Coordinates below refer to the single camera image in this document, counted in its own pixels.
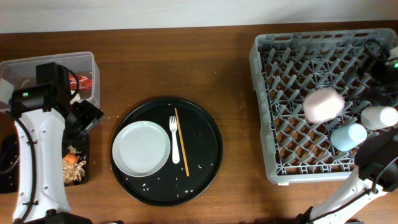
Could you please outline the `red snack wrapper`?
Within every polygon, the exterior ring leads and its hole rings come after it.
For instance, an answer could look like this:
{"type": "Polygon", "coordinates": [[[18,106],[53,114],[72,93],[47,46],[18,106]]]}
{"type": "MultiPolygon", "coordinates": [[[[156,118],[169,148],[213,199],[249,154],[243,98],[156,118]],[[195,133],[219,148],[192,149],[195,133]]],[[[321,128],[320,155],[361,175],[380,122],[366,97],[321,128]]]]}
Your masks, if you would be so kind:
{"type": "MultiPolygon", "coordinates": [[[[86,76],[77,75],[79,82],[79,90],[91,90],[93,86],[93,81],[86,76]]],[[[72,74],[69,74],[70,89],[77,89],[77,82],[72,74]]]]}

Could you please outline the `white cup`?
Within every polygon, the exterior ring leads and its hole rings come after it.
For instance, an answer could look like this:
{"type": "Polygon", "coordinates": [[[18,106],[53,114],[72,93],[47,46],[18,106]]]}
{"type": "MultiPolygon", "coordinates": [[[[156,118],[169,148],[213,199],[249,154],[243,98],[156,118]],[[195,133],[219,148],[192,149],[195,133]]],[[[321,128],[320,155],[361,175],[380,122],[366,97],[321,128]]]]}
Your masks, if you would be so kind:
{"type": "Polygon", "coordinates": [[[369,130],[388,128],[397,123],[397,110],[389,106],[371,106],[361,113],[361,123],[369,130]]]}

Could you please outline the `small white bowl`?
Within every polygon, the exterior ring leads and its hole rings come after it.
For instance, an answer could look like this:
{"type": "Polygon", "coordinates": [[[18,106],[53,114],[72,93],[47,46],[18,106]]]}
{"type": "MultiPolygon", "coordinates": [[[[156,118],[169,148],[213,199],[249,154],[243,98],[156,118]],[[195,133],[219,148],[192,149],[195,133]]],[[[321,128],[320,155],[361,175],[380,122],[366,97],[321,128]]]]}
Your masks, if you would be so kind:
{"type": "Polygon", "coordinates": [[[334,119],[345,107],[345,100],[332,88],[324,88],[308,95],[303,102],[306,119],[323,123],[334,119]]]}

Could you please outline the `orange carrot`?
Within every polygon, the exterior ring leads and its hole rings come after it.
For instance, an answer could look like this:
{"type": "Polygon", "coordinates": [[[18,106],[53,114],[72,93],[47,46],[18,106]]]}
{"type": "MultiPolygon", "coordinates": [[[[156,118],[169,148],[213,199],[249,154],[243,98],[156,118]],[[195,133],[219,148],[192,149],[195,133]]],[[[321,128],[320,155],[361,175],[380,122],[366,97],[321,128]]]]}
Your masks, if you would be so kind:
{"type": "Polygon", "coordinates": [[[72,153],[68,153],[63,160],[69,165],[75,165],[78,162],[78,156],[72,153]]]}

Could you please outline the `light blue cup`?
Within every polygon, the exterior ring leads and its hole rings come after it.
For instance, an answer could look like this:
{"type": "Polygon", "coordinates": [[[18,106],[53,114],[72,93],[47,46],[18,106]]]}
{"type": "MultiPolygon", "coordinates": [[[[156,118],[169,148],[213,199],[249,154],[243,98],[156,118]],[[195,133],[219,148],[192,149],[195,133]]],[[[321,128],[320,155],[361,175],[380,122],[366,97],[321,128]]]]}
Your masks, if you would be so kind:
{"type": "Polygon", "coordinates": [[[331,143],[339,151],[349,151],[364,142],[368,134],[358,123],[340,127],[331,134],[331,143]]]}

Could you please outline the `rice and food scraps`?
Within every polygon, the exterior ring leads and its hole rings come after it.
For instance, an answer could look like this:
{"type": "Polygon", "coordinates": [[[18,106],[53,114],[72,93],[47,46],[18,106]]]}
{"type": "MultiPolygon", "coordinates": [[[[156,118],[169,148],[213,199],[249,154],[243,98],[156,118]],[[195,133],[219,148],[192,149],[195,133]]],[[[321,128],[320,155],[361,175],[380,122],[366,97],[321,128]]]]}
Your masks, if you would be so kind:
{"type": "Polygon", "coordinates": [[[86,176],[86,156],[83,154],[82,151],[79,151],[73,146],[69,146],[68,149],[68,153],[72,153],[78,156],[78,162],[75,165],[69,165],[64,160],[62,161],[63,183],[65,186],[78,185],[84,181],[86,176]]]}

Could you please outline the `white plate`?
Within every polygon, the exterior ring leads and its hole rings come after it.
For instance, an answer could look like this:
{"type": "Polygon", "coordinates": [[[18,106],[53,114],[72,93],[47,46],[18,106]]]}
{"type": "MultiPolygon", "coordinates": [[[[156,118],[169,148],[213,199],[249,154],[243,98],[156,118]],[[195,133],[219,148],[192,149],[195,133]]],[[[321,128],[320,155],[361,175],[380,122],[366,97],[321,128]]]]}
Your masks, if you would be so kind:
{"type": "Polygon", "coordinates": [[[151,121],[136,121],[117,133],[112,157],[122,173],[147,177],[165,165],[170,150],[170,139],[163,127],[151,121]]]}

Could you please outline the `white plastic fork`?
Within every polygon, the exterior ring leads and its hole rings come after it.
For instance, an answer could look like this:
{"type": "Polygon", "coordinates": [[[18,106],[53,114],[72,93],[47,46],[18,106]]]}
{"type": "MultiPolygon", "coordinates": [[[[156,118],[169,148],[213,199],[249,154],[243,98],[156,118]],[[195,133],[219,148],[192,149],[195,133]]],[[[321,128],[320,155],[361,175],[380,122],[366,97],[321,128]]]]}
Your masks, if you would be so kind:
{"type": "Polygon", "coordinates": [[[169,118],[169,129],[172,133],[172,162],[178,164],[180,162],[180,156],[177,144],[177,119],[176,116],[171,116],[169,118]]]}

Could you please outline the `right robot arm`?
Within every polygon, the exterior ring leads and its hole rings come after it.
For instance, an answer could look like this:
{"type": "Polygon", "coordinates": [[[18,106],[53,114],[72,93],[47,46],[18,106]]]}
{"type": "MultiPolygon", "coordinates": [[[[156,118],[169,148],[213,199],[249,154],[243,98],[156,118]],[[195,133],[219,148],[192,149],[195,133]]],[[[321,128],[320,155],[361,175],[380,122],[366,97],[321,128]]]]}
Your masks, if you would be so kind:
{"type": "Polygon", "coordinates": [[[345,77],[371,77],[363,98],[373,106],[360,122],[332,131],[332,145],[341,152],[358,147],[354,169],[341,187],[321,204],[295,218],[296,223],[346,223],[373,200],[397,189],[397,53],[376,39],[364,43],[368,59],[345,77]]]}

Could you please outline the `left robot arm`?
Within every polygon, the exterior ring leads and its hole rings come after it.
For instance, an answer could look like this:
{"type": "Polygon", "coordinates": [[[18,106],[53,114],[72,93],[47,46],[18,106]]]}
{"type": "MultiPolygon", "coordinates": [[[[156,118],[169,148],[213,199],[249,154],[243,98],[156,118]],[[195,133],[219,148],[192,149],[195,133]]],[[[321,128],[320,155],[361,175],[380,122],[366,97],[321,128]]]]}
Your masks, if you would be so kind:
{"type": "Polygon", "coordinates": [[[19,190],[14,223],[90,223],[73,215],[62,178],[63,151],[87,134],[103,112],[83,100],[72,103],[69,77],[75,73],[55,62],[36,67],[35,86],[16,90],[8,115],[19,144],[19,190]]]}

